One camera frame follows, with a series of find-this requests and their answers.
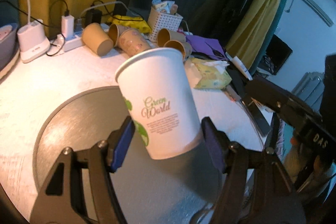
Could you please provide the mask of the white Green World paper cup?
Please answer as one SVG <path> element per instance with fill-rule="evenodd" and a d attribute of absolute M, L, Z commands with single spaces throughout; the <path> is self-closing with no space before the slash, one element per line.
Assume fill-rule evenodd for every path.
<path fill-rule="evenodd" d="M 139 53 L 116 70 L 115 80 L 152 159 L 182 155 L 202 142 L 201 123 L 178 50 Z"/>

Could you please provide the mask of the brown paper cup front right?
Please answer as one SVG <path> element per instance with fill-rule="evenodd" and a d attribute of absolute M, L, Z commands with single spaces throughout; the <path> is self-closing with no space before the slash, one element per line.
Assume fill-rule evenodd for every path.
<path fill-rule="evenodd" d="M 193 51 L 192 46 L 188 42 L 180 42 L 177 40 L 169 40 L 163 46 L 178 50 L 182 54 L 183 61 L 186 61 Z"/>

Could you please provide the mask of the brown paper cup rear right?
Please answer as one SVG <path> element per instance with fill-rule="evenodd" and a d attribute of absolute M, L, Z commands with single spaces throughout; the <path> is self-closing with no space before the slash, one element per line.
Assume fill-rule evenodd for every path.
<path fill-rule="evenodd" d="M 171 31 L 166 28 L 161 29 L 157 34 L 157 44 L 159 47 L 163 47 L 166 42 L 176 40 L 179 42 L 185 42 L 186 36 L 183 33 Z"/>

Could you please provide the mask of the patterned brown paper cup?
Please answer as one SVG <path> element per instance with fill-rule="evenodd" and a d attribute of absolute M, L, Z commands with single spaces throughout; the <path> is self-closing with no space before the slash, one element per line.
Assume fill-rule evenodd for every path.
<path fill-rule="evenodd" d="M 130 57 L 151 49 L 146 39 L 134 28 L 127 29 L 120 35 L 118 47 Z"/>

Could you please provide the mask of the brown paper cup far left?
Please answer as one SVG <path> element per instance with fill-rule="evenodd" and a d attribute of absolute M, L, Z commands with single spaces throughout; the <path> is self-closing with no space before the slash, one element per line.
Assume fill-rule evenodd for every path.
<path fill-rule="evenodd" d="M 91 23 L 86 26 L 81 39 L 92 52 L 100 57 L 107 55 L 114 46 L 113 40 L 98 23 Z"/>

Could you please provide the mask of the brown paper cup open mouth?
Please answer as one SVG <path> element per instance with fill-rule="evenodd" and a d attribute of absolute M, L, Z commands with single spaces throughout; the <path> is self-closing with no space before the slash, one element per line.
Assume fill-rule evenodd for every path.
<path fill-rule="evenodd" d="M 119 24 L 110 25 L 108 36 L 111 38 L 114 47 L 118 45 L 118 40 L 120 36 L 122 35 L 122 33 L 124 33 L 128 29 L 130 29 L 130 27 L 119 25 Z"/>

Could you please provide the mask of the black phone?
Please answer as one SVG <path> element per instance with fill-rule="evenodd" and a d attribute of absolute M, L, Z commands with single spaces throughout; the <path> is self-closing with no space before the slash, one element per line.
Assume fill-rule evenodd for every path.
<path fill-rule="evenodd" d="M 243 105 L 261 136 L 266 137 L 271 131 L 271 128 L 258 106 L 254 103 L 253 100 L 247 102 L 243 101 Z"/>

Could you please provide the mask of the yellow curtain right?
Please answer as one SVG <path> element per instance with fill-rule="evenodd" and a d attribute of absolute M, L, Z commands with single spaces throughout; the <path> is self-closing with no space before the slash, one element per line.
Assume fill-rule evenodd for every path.
<path fill-rule="evenodd" d="M 253 0 L 244 18 L 231 36 L 227 51 L 250 69 L 261 50 L 281 0 Z"/>

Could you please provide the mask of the purple cloth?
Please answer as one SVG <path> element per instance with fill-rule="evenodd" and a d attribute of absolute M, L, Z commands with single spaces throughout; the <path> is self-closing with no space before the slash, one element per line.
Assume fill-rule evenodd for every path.
<path fill-rule="evenodd" d="M 196 35 L 186 35 L 186 41 L 191 45 L 193 53 L 213 60 L 225 60 L 226 50 L 217 39 L 203 38 Z"/>

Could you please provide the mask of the round grey glass mat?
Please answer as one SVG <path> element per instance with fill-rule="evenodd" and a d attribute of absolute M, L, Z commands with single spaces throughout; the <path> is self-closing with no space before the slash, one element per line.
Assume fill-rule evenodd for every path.
<path fill-rule="evenodd" d="M 38 133 L 33 152 L 35 186 L 42 186 L 63 148 L 92 147 L 120 128 L 127 114 L 115 86 L 91 89 L 63 102 Z M 128 223 L 196 223 L 222 189 L 222 177 L 205 145 L 171 159 L 153 160 L 139 134 L 111 179 Z"/>

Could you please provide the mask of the white textured tablecloth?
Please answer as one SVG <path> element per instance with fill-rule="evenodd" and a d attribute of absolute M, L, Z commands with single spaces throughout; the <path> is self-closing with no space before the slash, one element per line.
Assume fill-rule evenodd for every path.
<path fill-rule="evenodd" d="M 29 220 L 37 197 L 33 148 L 48 116 L 71 97 L 103 86 L 115 86 L 114 73 L 128 56 L 111 50 L 96 56 L 86 46 L 62 55 L 17 62 L 1 82 L 1 184 L 19 212 Z M 199 117 L 213 123 L 243 146 L 264 145 L 242 107 L 220 90 L 192 88 Z"/>

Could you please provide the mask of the white woven basket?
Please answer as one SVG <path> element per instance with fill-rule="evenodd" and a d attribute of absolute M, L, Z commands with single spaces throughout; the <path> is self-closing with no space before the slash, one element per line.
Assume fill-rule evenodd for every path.
<path fill-rule="evenodd" d="M 177 31 L 183 17 L 179 14 L 171 15 L 161 13 L 151 8 L 147 24 L 151 28 L 151 33 L 148 35 L 148 39 L 151 42 L 157 41 L 158 33 L 161 29 L 166 28 L 171 31 Z"/>

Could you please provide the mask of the white desk lamp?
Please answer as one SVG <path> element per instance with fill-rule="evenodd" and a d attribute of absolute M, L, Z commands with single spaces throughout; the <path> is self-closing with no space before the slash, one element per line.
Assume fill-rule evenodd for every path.
<path fill-rule="evenodd" d="M 18 32 L 20 57 L 23 63 L 29 63 L 45 54 L 50 49 L 50 41 L 46 37 L 43 22 L 32 21 L 31 2 L 27 1 L 27 24 L 22 26 Z"/>

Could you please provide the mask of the purple bowl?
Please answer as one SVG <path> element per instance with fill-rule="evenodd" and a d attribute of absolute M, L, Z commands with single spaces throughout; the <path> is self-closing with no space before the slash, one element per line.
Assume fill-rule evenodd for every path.
<path fill-rule="evenodd" d="M 10 23 L 1 27 L 1 70 L 12 60 L 17 49 L 17 23 Z"/>

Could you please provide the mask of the black power adapter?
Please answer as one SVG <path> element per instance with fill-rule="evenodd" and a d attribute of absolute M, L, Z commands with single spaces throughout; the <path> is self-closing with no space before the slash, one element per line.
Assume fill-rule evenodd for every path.
<path fill-rule="evenodd" d="M 84 27 L 92 23 L 101 23 L 102 11 L 99 9 L 90 9 L 85 13 Z"/>

